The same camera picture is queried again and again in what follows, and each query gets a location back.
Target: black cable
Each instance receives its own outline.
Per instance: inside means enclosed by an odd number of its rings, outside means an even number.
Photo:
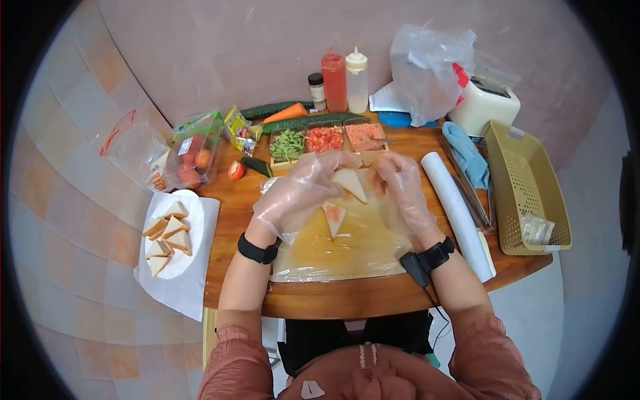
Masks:
[[[433,349],[432,350],[435,353],[436,352],[436,343],[438,342],[438,339],[440,338],[440,334],[442,333],[442,331],[444,331],[445,328],[447,328],[451,324],[451,322],[442,315],[442,313],[440,312],[440,309],[438,308],[438,306],[436,306],[436,302],[433,301],[433,298],[429,294],[429,291],[427,290],[427,287],[426,286],[422,286],[422,290],[424,291],[424,293],[427,295],[427,297],[431,301],[431,304],[433,304],[433,306],[436,308],[436,311],[438,312],[438,314],[440,314],[440,317],[442,317],[442,319],[447,321],[447,324],[442,327],[440,332],[438,332],[438,335],[436,336],[436,340],[433,341]]]

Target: wrist strap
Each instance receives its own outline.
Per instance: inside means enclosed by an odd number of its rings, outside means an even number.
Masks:
[[[447,237],[444,242],[436,243],[422,253],[409,252],[403,255],[400,257],[400,265],[417,284],[426,287],[429,285],[431,271],[447,262],[449,254],[455,249],[453,240]]]
[[[267,246],[266,249],[262,249],[249,242],[244,237],[243,232],[242,235],[240,235],[240,239],[238,239],[238,251],[246,258],[254,260],[255,262],[271,264],[278,255],[278,247],[280,247],[280,243],[282,243],[282,239],[278,237],[276,239],[276,243],[271,246]]]

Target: white plate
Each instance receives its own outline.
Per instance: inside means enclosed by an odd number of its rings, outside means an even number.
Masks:
[[[174,196],[199,197],[193,190],[180,189],[172,193]]]
[[[171,207],[171,204],[173,204],[174,201],[179,201],[189,213],[189,216],[187,218],[182,218],[181,221],[191,227],[188,234],[189,240],[191,241],[191,252],[193,253],[193,256],[189,257],[182,251],[174,249],[175,254],[170,256],[171,258],[167,265],[162,271],[160,271],[160,273],[158,273],[158,275],[156,275],[157,278],[162,279],[173,279],[187,270],[191,265],[196,252],[200,249],[200,243],[202,242],[202,234],[204,231],[204,210],[202,209],[202,202],[198,195],[186,189],[178,190],[172,194],[176,196],[164,197],[153,210],[151,217],[162,218],[169,207]],[[149,251],[152,242],[148,238],[144,238],[144,240],[146,254]]]

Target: blue towel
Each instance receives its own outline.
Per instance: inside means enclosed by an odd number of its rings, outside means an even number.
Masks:
[[[489,165],[480,155],[465,129],[447,121],[442,125],[442,134],[451,144],[453,158],[467,174],[474,189],[487,189]]]

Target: red squeeze bottle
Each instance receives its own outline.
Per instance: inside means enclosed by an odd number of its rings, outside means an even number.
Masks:
[[[322,57],[321,63],[326,107],[331,113],[346,113],[347,78],[344,74],[344,57],[335,54],[329,47],[329,52]]]

